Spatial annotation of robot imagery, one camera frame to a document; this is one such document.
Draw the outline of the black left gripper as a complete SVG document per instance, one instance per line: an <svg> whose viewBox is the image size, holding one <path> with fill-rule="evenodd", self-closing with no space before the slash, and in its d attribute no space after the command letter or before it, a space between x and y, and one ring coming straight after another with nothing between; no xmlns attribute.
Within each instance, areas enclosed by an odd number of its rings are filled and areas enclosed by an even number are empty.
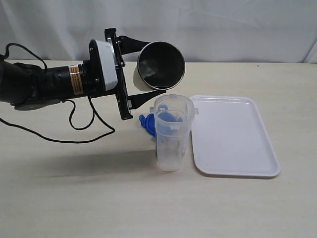
<svg viewBox="0 0 317 238"><path fill-rule="evenodd" d="M89 59L83 61L84 92L92 98L115 95L121 119L132 119L130 110L138 109L150 99L166 93L166 90L128 96L120 53L140 52L149 42L119 36L118 46L115 28L105 29L104 34L105 40L91 40L89 43Z"/></svg>

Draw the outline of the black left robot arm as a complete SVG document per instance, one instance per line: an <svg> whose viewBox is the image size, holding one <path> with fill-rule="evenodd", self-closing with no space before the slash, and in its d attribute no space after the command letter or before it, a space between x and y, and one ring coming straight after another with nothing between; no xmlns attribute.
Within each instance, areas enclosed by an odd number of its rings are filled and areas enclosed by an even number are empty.
<svg viewBox="0 0 317 238"><path fill-rule="evenodd" d="M165 93L163 89L129 96L123 68L124 54L142 50L147 42L117 37L116 29L105 29L105 40L91 40L89 59L82 64L43 68L21 62L9 63L9 48L0 57L0 100L18 111L30 111L66 100L115 95L122 120L131 119L131 110Z"/></svg>

